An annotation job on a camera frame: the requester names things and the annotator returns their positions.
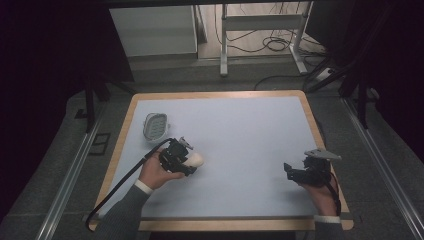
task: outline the black device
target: black device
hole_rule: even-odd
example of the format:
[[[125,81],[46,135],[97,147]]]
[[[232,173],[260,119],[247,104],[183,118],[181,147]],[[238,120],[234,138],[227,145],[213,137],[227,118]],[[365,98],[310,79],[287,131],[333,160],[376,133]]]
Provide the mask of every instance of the black device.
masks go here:
[[[322,187],[325,182],[331,180],[330,161],[306,157],[303,164],[305,170],[293,169],[289,164],[284,163],[284,171],[287,172],[287,179],[314,187]]]
[[[287,173],[287,179],[297,183],[308,184],[313,187],[326,186],[330,191],[334,204],[337,209],[337,216],[340,216],[341,202],[339,198],[338,183],[334,174],[331,172],[330,159],[341,159],[331,152],[323,149],[315,149],[305,152],[307,157],[303,160],[303,169],[293,169],[287,163],[284,163],[284,171]],[[331,178],[336,180],[336,190],[331,186]]]
[[[193,174],[197,168],[184,165],[187,160],[187,148],[193,149],[184,138],[180,138],[179,141],[171,139],[169,146],[159,154],[159,161],[163,169],[171,172],[182,172],[186,176]]]

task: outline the white cabinet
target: white cabinet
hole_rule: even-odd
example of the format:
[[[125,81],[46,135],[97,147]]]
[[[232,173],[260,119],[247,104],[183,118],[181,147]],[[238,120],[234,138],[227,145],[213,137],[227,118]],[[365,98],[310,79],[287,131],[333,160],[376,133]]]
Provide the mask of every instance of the white cabinet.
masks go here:
[[[197,52],[192,6],[110,9],[127,57]]]

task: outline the black curtain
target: black curtain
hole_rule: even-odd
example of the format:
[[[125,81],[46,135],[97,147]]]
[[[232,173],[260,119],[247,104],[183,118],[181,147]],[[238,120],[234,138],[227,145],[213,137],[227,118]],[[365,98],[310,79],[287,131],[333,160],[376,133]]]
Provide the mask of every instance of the black curtain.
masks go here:
[[[43,159],[85,76],[133,81],[108,8],[0,2],[1,217]]]

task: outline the white shirt cuff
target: white shirt cuff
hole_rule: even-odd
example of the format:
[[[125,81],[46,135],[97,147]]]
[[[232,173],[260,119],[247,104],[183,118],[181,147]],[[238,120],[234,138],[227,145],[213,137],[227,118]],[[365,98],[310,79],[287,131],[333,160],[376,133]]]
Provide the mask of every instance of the white shirt cuff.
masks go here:
[[[136,185],[138,188],[141,189],[141,191],[151,195],[153,193],[153,189],[149,188],[146,184],[144,184],[142,181],[138,180],[135,181],[134,185]]]
[[[340,223],[340,217],[315,215],[314,220],[322,223]]]

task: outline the gray carpet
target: gray carpet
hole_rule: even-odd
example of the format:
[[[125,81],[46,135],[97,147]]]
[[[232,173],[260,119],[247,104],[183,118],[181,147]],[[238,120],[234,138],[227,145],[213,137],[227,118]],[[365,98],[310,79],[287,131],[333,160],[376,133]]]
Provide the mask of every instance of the gray carpet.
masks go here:
[[[255,84],[272,75],[297,75],[290,59],[234,61],[230,75],[220,78],[215,63],[203,66],[163,66],[150,70],[135,70],[135,83],[128,84],[138,92],[192,92],[253,90]],[[258,90],[301,89],[303,78],[275,78],[258,86]],[[339,83],[333,83],[308,95],[313,113],[321,126],[327,149],[343,156],[334,162],[340,185],[354,218],[355,227],[346,231],[347,239],[414,239],[396,203],[387,190],[370,154],[364,147],[345,106],[337,97]],[[108,85],[112,93],[98,134],[110,134],[109,144],[102,155],[92,147],[75,188],[61,217],[53,239],[89,239],[82,218],[93,208],[114,145],[118,138],[131,96]],[[424,212],[424,166],[368,104],[368,123],[378,145],[387,158],[406,193],[415,206]],[[72,161],[85,131],[85,120],[75,119],[85,108],[84,95],[77,94],[68,102],[67,115],[42,164],[31,182],[16,201],[0,227],[0,239],[34,239],[50,207],[56,191]],[[304,233],[298,233],[298,239]]]

